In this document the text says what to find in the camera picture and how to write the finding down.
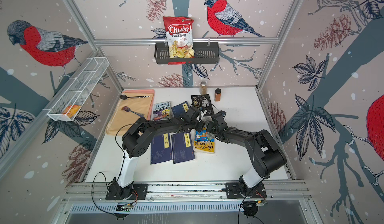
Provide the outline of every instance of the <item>blue book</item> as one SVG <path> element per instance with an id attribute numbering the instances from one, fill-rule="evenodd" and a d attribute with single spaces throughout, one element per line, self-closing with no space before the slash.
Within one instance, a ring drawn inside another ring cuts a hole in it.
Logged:
<path id="1" fill-rule="evenodd" d="M 172 106 L 171 109 L 173 117 L 182 117 L 182 115 L 184 115 L 188 111 L 189 105 L 188 102 L 185 101 L 177 106 Z"/>
<path id="2" fill-rule="evenodd" d="M 157 135 L 151 143 L 151 165 L 172 160 L 169 133 Z"/>
<path id="3" fill-rule="evenodd" d="M 190 133 L 177 133 L 171 135 L 173 164 L 195 159 Z"/>

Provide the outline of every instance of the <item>wall-mounted basket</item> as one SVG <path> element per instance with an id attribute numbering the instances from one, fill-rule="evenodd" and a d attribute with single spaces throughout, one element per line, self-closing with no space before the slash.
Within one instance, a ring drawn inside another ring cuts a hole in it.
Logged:
<path id="1" fill-rule="evenodd" d="M 218 42 L 194 42 L 194 58 L 169 58 L 165 43 L 156 43 L 155 59 L 158 64 L 216 64 L 219 61 Z"/>
<path id="2" fill-rule="evenodd" d="M 47 114 L 54 121 L 73 121 L 109 66 L 105 57 L 93 57 L 87 61 L 84 70 L 77 77 L 70 78 L 72 84 Z"/>

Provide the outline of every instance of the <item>white table surface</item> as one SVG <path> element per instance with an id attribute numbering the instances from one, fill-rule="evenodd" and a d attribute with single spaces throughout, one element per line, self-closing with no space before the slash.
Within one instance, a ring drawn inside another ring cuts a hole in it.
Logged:
<path id="1" fill-rule="evenodd" d="M 223 87 L 221 100 L 214 101 L 216 88 L 208 88 L 212 103 L 220 110 L 226 111 L 228 126 L 235 126 L 245 131 L 268 130 L 265 115 L 253 87 Z M 170 101 L 171 106 L 188 101 L 191 95 L 199 94 L 198 88 L 159 88 L 155 89 L 154 103 Z M 195 132 L 191 131 L 192 141 Z M 91 183 L 98 172 L 103 172 L 107 182 L 115 177 L 121 168 L 122 151 L 116 145 L 115 136 L 105 135 L 93 161 L 85 182 Z M 140 156 L 134 181 L 235 181 L 252 166 L 246 148 L 237 144 L 228 144 L 215 140 L 215 153 L 195 151 L 195 160 L 173 164 L 173 161 L 151 165 L 151 147 Z M 287 180 L 284 167 L 270 175 L 271 180 Z M 96 182 L 103 182 L 103 175 L 98 175 Z"/>

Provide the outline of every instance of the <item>aluminum rail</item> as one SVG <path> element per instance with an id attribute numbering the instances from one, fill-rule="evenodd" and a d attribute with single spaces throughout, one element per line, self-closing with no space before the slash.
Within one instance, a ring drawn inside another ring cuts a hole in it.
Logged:
<path id="1" fill-rule="evenodd" d="M 278 44 L 278 37 L 193 38 L 193 42 L 218 42 L 219 44 Z M 164 43 L 165 39 L 96 39 L 96 46 L 146 46 Z"/>

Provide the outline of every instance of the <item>black metal basket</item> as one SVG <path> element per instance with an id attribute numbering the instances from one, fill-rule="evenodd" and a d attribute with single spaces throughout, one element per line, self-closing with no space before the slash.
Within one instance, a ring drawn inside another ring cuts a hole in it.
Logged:
<path id="1" fill-rule="evenodd" d="M 169 58 L 168 45 L 156 43 L 155 59 L 158 64 L 216 64 L 219 60 L 218 42 L 193 43 L 194 58 Z"/>

